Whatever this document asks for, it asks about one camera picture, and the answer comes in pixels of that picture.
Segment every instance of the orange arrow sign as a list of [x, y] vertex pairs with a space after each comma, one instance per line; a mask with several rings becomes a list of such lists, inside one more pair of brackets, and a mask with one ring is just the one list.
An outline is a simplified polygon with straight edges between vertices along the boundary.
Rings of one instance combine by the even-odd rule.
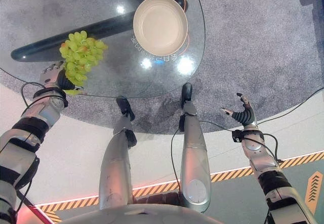
[[322, 185], [323, 174], [316, 171], [308, 179], [305, 204], [308, 206], [309, 210], [314, 214], [316, 211], [317, 202], [319, 199], [320, 186]]

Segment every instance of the orange and black stripe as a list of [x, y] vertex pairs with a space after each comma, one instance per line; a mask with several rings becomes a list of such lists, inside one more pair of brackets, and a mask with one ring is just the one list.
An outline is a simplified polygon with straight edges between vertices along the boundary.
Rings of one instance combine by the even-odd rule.
[[[308, 154], [301, 157], [287, 159], [282, 163], [280, 163], [280, 167], [281, 168], [293, 167], [308, 162], [318, 161], [321, 159], [324, 159], [324, 151]], [[252, 174], [253, 171], [251, 167], [245, 167], [237, 170], [211, 174], [211, 181], [212, 183], [214, 183], [219, 181], [230, 180], [237, 177], [248, 176]], [[178, 183], [176, 181], [172, 181], [165, 184], [158, 184], [149, 187], [136, 188], [133, 190], [133, 196], [141, 197], [146, 195], [174, 191], [176, 189], [178, 189]], [[98, 202], [99, 202], [99, 197], [94, 196], [94, 197], [83, 198], [79, 200], [71, 200], [65, 202], [62, 201], [55, 204], [38, 205], [37, 207], [40, 208], [54, 223], [59, 223], [61, 222], [61, 219], [55, 214], [55, 211], [97, 205]]]

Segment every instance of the silver metal leg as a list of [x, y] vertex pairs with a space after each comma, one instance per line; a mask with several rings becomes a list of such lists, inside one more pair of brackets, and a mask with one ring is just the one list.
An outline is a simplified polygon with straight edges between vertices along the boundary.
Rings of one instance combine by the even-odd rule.
[[133, 203], [128, 139], [126, 130], [132, 130], [129, 117], [122, 116], [113, 131], [102, 160], [99, 206], [100, 209]]
[[184, 145], [181, 162], [181, 192], [184, 206], [204, 212], [211, 200], [211, 177], [203, 131], [191, 101], [184, 104]]

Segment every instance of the wire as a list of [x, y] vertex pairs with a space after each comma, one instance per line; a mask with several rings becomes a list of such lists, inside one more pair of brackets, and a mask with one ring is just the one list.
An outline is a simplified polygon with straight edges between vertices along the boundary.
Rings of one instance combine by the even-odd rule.
[[268, 213], [267, 213], [267, 215], [265, 217], [265, 220], [264, 220], [264, 223], [263, 224], [266, 224], [267, 223], [269, 214], [270, 214], [270, 209], [268, 209]]
[[18, 211], [20, 210], [20, 208], [21, 208], [21, 206], [22, 206], [22, 203], [24, 202], [24, 200], [25, 200], [25, 198], [26, 198], [26, 195], [27, 195], [27, 193], [28, 193], [28, 191], [29, 191], [29, 189], [30, 189], [31, 182], [32, 182], [32, 180], [29, 182], [28, 188], [27, 188], [27, 190], [26, 190], [26, 192], [25, 192], [25, 194], [24, 194], [24, 197], [23, 197], [22, 200], [20, 201], [20, 204], [19, 204], [18, 209], [16, 210], [16, 212], [18, 212]]
[[230, 129], [226, 129], [226, 128], [224, 128], [224, 127], [222, 127], [222, 126], [220, 126], [220, 125], [218, 125], [218, 124], [216, 124], [216, 123], [213, 123], [213, 122], [211, 122], [211, 121], [207, 121], [207, 120], [200, 120], [199, 122], [205, 122], [205, 123], [213, 124], [213, 125], [215, 125], [215, 126], [217, 126], [217, 127], [220, 127], [221, 129], [224, 129], [224, 130], [227, 130], [227, 131], [232, 132], [232, 130], [230, 130]]
[[263, 143], [261, 143], [261, 142], [259, 142], [259, 141], [256, 141], [256, 140], [254, 140], [254, 139], [251, 139], [251, 138], [247, 138], [247, 137], [244, 137], [243, 139], [245, 139], [245, 140], [249, 140], [249, 141], [252, 141], [252, 142], [256, 142], [256, 143], [258, 143], [258, 144], [260, 144], [261, 146], [264, 146], [270, 153], [271, 153], [271, 155], [273, 156], [273, 158], [276, 160], [276, 161], [278, 161], [278, 159], [275, 157], [275, 155], [274, 155], [274, 153], [265, 145], [265, 144], [263, 144]]
[[294, 109], [292, 109], [291, 111], [289, 111], [289, 112], [287, 112], [286, 114], [283, 114], [283, 115], [281, 115], [281, 116], [278, 116], [278, 117], [275, 117], [275, 118], [272, 118], [272, 119], [267, 119], [267, 120], [264, 120], [264, 121], [262, 121], [262, 122], [260, 122], [260, 123], [258, 123], [258, 124], [262, 124], [262, 123], [264, 123], [264, 122], [268, 122], [268, 121], [271, 121], [271, 120], [274, 120], [274, 119], [279, 119], [279, 118], [281, 118], [281, 117], [283, 117], [283, 116], [285, 116], [285, 115], [287, 115], [287, 114], [289, 114], [289, 113], [291, 113], [291, 112], [293, 112], [295, 109], [297, 109], [298, 107], [300, 107], [303, 103], [305, 103], [307, 100], [309, 100], [311, 97], [313, 97], [317, 92], [319, 92], [319, 91], [321, 91], [321, 90], [323, 90], [324, 89], [324, 87], [321, 87], [320, 89], [318, 89], [318, 90], [316, 90], [314, 93], [312, 93], [304, 102], [302, 102], [301, 104], [299, 104], [297, 107], [295, 107]]
[[25, 105], [28, 107], [28, 104], [27, 104], [27, 101], [25, 99], [25, 96], [24, 96], [24, 87], [28, 84], [31, 84], [31, 85], [35, 85], [35, 86], [40, 86], [42, 88], [45, 88], [42, 84], [38, 83], [38, 82], [34, 82], [34, 81], [30, 81], [30, 82], [26, 82], [25, 84], [23, 84], [20, 88], [20, 94], [21, 94], [21, 97], [22, 97], [22, 100], [24, 101]]
[[173, 134], [173, 136], [172, 136], [172, 139], [171, 139], [171, 161], [172, 161], [173, 172], [174, 172], [174, 175], [176, 176], [176, 180], [177, 180], [178, 187], [179, 187], [179, 193], [180, 193], [180, 192], [181, 192], [181, 191], [180, 191], [180, 184], [179, 184], [178, 176], [177, 176], [177, 173], [176, 173], [176, 169], [174, 168], [173, 154], [172, 154], [173, 138], [174, 138], [174, 136], [176, 135], [176, 133], [178, 133], [178, 131], [179, 131], [179, 129], [177, 129], [176, 132], [174, 132], [174, 134]]
[[21, 115], [23, 115], [27, 111], [27, 109], [29, 109], [32, 105], [34, 105], [39, 100], [42, 100], [42, 99], [45, 99], [45, 98], [51, 98], [51, 97], [61, 98], [62, 100], [64, 100], [64, 98], [62, 96], [57, 96], [57, 95], [47, 95], [47, 96], [41, 97], [41, 98], [35, 100], [34, 102], [32, 102], [30, 105], [28, 105], [27, 108], [24, 110], [24, 112], [22, 112]]
[[263, 133], [263, 135], [264, 136], [270, 136], [270, 137], [274, 138], [274, 140], [275, 140], [274, 155], [275, 155], [275, 159], [278, 159], [278, 155], [277, 155], [277, 152], [278, 152], [278, 140], [277, 140], [277, 138], [275, 136], [273, 136], [272, 134], [268, 134], [268, 133]]

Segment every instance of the glass table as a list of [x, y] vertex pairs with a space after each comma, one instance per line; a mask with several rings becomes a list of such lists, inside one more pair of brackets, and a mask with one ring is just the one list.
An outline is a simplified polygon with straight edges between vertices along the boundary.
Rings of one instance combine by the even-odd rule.
[[176, 53], [155, 56], [137, 43], [133, 32], [133, 16], [143, 1], [2, 0], [1, 69], [23, 81], [37, 81], [44, 68], [63, 60], [59, 47], [68, 34], [85, 30], [109, 46], [104, 59], [87, 74], [85, 94], [141, 98], [168, 93], [200, 64], [203, 12], [199, 0], [186, 0], [189, 39]]

